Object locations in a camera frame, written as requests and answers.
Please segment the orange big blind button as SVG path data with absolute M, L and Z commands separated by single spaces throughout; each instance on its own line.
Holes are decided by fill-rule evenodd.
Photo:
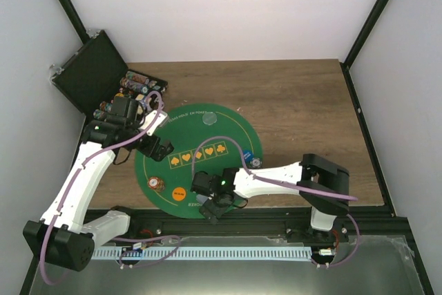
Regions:
M 177 202 L 181 202 L 186 198 L 186 189 L 183 187 L 176 187 L 172 190 L 172 199 Z

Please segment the blue small blind button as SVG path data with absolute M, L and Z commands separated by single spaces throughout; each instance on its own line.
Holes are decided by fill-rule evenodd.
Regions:
M 243 150 L 243 151 L 242 151 L 242 156 L 243 156 L 243 158 L 244 158 L 244 160 L 245 160 L 246 162 L 249 162 L 250 160 L 253 159 L 254 154 L 253 154 L 253 152 L 250 151 L 250 150 Z

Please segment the blue playing card deck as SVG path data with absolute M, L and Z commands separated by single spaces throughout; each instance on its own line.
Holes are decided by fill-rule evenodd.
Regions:
M 211 197 L 197 195 L 196 199 L 201 204 L 201 211 L 213 211 L 215 208 L 217 208 L 217 205 L 214 203 Z

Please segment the clear dealer button disc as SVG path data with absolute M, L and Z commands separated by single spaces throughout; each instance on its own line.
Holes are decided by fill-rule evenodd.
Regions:
M 216 113 L 214 112 L 205 112 L 202 116 L 202 122 L 207 125 L 207 126 L 211 126 L 214 125 L 218 120 L 218 117 L 216 115 Z

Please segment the poker chip stack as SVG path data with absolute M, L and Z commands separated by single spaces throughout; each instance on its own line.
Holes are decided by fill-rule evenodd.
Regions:
M 262 160 L 260 158 L 252 158 L 249 162 L 249 166 L 252 169 L 259 169 L 262 167 Z
M 156 176 L 149 177 L 147 180 L 147 185 L 149 189 L 156 192 L 161 192 L 165 189 L 165 183 L 163 179 Z

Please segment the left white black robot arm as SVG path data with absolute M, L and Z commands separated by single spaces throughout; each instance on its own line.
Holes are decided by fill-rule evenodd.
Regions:
M 140 237 L 140 223 L 123 208 L 111 209 L 92 222 L 84 218 L 98 184 L 121 148 L 136 150 L 156 162 L 173 151 L 170 142 L 162 144 L 155 135 L 169 119 L 162 105 L 160 102 L 150 113 L 139 114 L 137 100 L 116 97 L 104 120 L 93 120 L 85 127 L 77 159 L 60 192 L 40 220 L 29 220 L 23 228 L 41 272 L 47 263 L 80 272 L 96 248 L 118 236 L 125 242 Z

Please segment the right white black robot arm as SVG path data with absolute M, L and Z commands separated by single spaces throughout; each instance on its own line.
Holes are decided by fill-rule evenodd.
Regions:
M 191 192 L 201 204 L 200 213 L 215 224 L 238 200 L 264 195 L 300 196 L 311 205 L 308 236 L 321 242 L 332 232 L 334 221 L 349 213 L 349 171 L 312 153 L 286 166 L 251 170 L 225 168 L 220 175 L 198 171 Z

